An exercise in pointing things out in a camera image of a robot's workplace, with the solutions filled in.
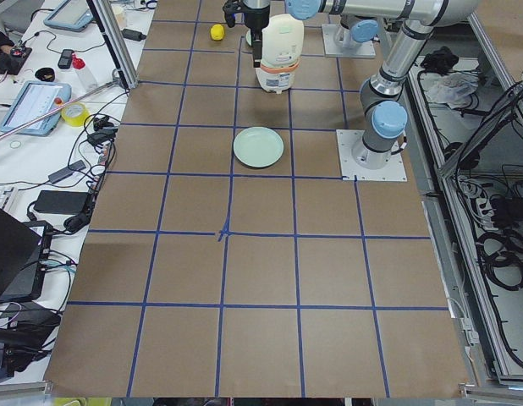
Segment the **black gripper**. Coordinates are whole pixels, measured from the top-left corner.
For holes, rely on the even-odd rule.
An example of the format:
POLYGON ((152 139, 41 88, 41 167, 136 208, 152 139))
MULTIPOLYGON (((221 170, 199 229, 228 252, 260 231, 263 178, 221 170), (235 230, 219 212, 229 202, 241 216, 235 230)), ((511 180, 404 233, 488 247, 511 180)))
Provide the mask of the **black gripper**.
POLYGON ((223 5, 227 26, 236 25, 236 14, 244 15, 244 23, 251 30, 253 67, 259 68, 262 60, 262 29, 268 26, 270 15, 269 0, 227 0, 223 5))

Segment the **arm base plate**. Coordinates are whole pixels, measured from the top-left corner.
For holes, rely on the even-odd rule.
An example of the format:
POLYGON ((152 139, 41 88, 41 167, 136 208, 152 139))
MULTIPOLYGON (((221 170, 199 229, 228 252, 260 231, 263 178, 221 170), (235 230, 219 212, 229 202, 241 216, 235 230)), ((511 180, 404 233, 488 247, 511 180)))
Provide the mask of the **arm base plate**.
POLYGON ((406 182, 405 165, 400 144, 394 141, 385 152, 367 149, 362 136, 364 130, 337 129, 337 146, 341 178, 345 181, 406 182))
POLYGON ((351 31, 341 25, 322 25, 325 56, 329 58, 373 59, 376 51, 373 41, 358 42, 351 31))

